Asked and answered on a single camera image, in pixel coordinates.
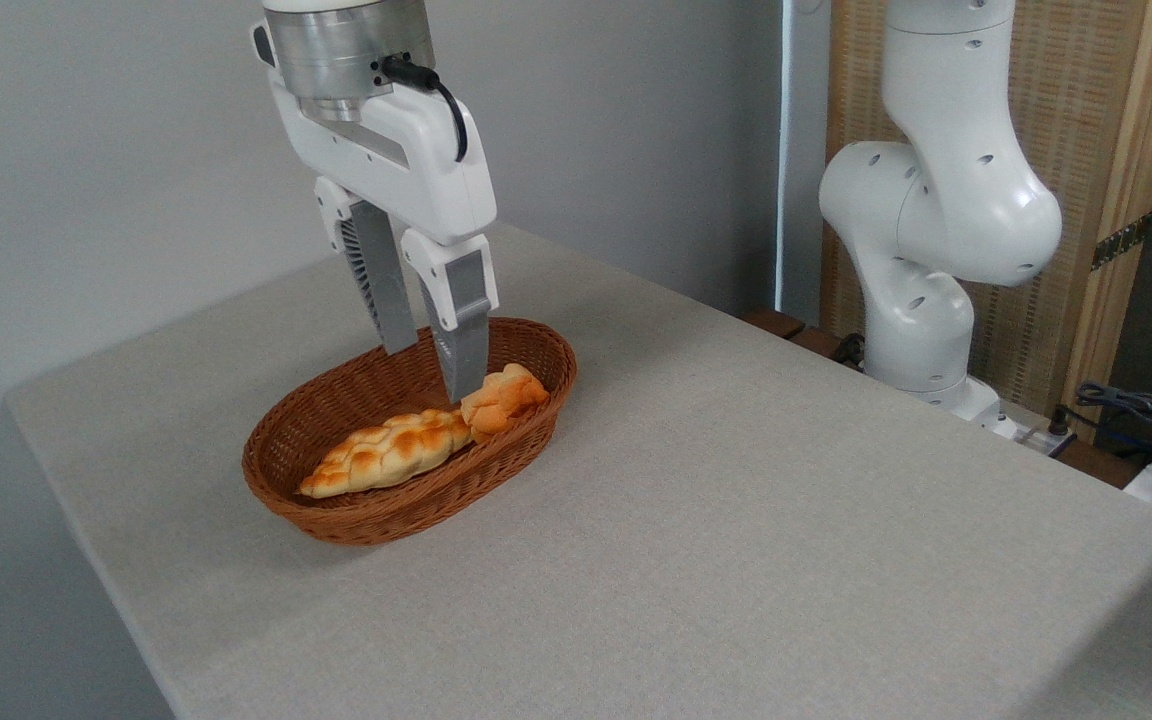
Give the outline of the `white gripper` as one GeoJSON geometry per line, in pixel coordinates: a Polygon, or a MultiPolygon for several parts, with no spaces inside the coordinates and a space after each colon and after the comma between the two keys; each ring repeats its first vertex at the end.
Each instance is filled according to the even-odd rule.
{"type": "Polygon", "coordinates": [[[457,404],[483,386],[488,314],[499,306],[488,240],[477,234],[497,219],[497,197],[472,115],[461,109],[468,150],[458,161],[444,97],[399,86],[365,100],[357,122],[316,120],[276,70],[266,73],[294,151],[320,174],[314,197],[329,247],[346,256],[388,354],[415,344],[417,332],[387,213],[414,227],[401,249],[420,279],[445,392],[457,404]]]}

